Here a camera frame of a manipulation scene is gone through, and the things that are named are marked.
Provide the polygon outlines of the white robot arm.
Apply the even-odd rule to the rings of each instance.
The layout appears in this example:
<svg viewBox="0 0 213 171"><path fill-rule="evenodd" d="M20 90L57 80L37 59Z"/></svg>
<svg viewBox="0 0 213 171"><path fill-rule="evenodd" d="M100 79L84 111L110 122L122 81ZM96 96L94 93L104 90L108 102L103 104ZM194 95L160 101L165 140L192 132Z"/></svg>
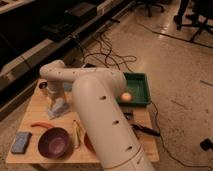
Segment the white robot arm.
<svg viewBox="0 0 213 171"><path fill-rule="evenodd" d="M155 171L116 98L126 88L122 71L112 68L68 68L61 60L40 68L52 97L72 84L75 109L104 171Z"/></svg>

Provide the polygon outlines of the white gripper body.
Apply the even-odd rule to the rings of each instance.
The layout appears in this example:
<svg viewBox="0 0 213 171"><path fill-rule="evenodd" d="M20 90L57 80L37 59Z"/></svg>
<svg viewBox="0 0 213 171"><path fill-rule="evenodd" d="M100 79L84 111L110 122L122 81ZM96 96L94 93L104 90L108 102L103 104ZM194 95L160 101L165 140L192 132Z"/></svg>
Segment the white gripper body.
<svg viewBox="0 0 213 171"><path fill-rule="evenodd" d="M63 84L61 82L48 81L47 85L48 96L51 99L52 104L54 104L58 98L66 100Z"/></svg>

